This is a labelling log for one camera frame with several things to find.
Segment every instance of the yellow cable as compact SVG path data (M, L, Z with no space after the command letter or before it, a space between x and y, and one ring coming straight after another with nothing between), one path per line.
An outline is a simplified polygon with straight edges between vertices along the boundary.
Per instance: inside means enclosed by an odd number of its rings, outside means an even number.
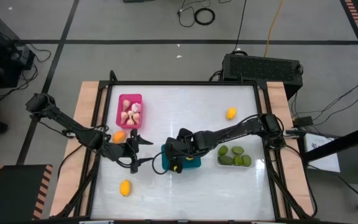
M283 6L283 2L284 2L284 0L281 0L281 1L280 1L280 5L279 5L279 7L278 7L278 9L277 9L276 15L274 16L272 25L270 26L270 30L268 31L268 36L267 36L267 42L266 42L266 48L265 48L264 57L266 57L267 48L269 47L269 42L270 42L270 36L272 35L272 29L273 29L274 23L276 22L276 19L277 19L277 17L278 17L278 14L280 13L281 7Z

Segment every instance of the yellow lemon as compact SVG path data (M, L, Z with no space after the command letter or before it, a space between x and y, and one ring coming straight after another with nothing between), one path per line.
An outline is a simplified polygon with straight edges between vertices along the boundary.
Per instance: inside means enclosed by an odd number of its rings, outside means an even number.
M125 131L117 131L112 136L112 141L113 143L121 143L123 140L125 140L125 136L126 136Z
M131 182L129 180L124 180L119 185L119 192L122 196L126 197L131 193Z
M226 118L227 119L233 119L236 116L236 109L235 108L229 108L226 111Z

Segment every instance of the blue object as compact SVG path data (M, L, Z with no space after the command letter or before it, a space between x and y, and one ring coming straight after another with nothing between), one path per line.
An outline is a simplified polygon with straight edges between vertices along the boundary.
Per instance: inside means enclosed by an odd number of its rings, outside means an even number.
M165 150L165 145L163 144L161 146L161 151L164 152ZM165 153L162 153L162 168L164 170L167 170L168 169L168 158L167 156L165 155ZM188 161L187 159L185 158L182 158L182 164L183 164L183 168L184 169L189 169L189 168L197 168L197 167L200 167L201 166L201 158L194 158L190 161Z

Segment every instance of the clear plastic container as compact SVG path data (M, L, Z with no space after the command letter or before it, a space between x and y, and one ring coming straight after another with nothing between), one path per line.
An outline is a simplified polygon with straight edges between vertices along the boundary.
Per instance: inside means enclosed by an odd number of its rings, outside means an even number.
M231 148L234 146L241 146L244 149L244 152L240 155L240 157L244 156L244 155L248 155L251 157L251 165L249 167L246 166L235 166L235 165L222 165L220 164L220 162L218 161L218 157L219 155L219 149L221 148L221 146L227 146L227 148L229 148L229 150L227 151L227 153L225 154L225 156L229 156L231 158L234 158L234 153L231 151ZM218 146L216 146L216 148L214 149L214 153L215 153L215 161L216 161L216 165L218 165L219 167L232 167L235 169L248 169L251 167L255 167L255 156L253 155L253 148L249 148L247 147L247 145L244 145L244 143L239 143L237 141L229 141L229 142L225 142L222 144L219 144Z
M123 111L122 109L124 107L124 105L122 105L122 103L124 102L124 100L129 100L131 102L129 107L128 107L128 109L126 109L125 112L130 111L131 108L132 108L132 105L134 103L139 103L140 104L139 123L135 123L134 125L128 125L128 124L126 124L126 122L124 122L124 124L121 124L121 112ZM141 94L121 94L121 95L119 95L118 107L117 107L117 118L116 118L116 124L118 126L120 126L121 128L126 128L126 129L140 128L140 126L142 125L143 113L144 113L144 105L143 105L143 102L142 102L142 95Z

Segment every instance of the green fruit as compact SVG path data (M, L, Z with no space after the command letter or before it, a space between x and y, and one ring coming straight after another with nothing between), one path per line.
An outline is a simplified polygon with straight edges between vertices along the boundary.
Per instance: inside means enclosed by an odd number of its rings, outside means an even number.
M225 155L227 152L228 152L228 150L229 150L229 148L227 147L227 146L221 146L220 148L219 148L219 155L221 155L221 156L223 156L223 155Z
M222 165L233 165L233 158L230 156L219 156L218 161Z
M241 159L241 157L239 155L234 156L234 165L236 165L236 166L242 166L243 165L243 161L242 161L242 159Z
M244 153L244 149L240 146L234 146L233 148L231 148L231 151L236 155L241 155Z
M242 165L243 166L246 166L246 167L251 166L252 160L251 160L250 156L244 155L244 156L241 157L241 159L242 159Z

